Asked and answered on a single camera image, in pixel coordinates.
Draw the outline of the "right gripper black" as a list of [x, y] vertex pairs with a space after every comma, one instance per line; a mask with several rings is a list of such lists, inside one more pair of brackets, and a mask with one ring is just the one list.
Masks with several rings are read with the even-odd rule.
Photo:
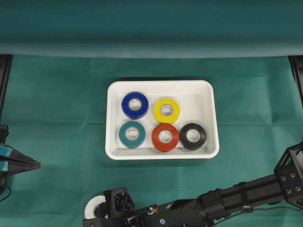
[[176, 200], [135, 210], [127, 187], [104, 191], [107, 215], [123, 218], [127, 227], [212, 227], [197, 200]]

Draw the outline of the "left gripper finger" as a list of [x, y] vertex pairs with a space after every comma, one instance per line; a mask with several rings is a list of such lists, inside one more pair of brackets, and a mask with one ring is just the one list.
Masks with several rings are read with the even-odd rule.
[[26, 156], [25, 154], [6, 144], [0, 145], [0, 158], [4, 160], [24, 162], [38, 166], [41, 165], [40, 162], [32, 159], [29, 156]]
[[28, 172], [41, 168], [41, 165], [25, 165], [25, 166], [13, 166], [13, 165], [1, 165], [0, 166], [0, 178], [5, 179], [9, 176], [16, 175], [22, 172]]

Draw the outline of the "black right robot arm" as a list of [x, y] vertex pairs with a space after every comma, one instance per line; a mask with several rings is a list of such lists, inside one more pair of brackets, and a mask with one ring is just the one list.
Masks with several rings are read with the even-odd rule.
[[214, 227], [241, 214], [260, 210], [262, 205], [285, 201], [291, 210], [303, 210], [303, 144], [288, 147], [274, 174], [227, 189], [216, 189], [195, 199], [176, 200], [126, 211], [129, 204], [118, 199], [120, 208], [110, 204], [105, 227]]

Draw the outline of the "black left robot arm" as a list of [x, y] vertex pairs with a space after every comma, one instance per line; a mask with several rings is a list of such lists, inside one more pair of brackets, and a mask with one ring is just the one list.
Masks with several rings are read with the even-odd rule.
[[9, 135], [9, 127], [0, 125], [0, 195], [8, 194], [0, 201], [6, 200], [12, 193], [12, 189], [7, 185], [7, 178], [22, 172], [28, 172], [41, 168], [41, 163], [26, 156], [12, 146], [6, 144]]

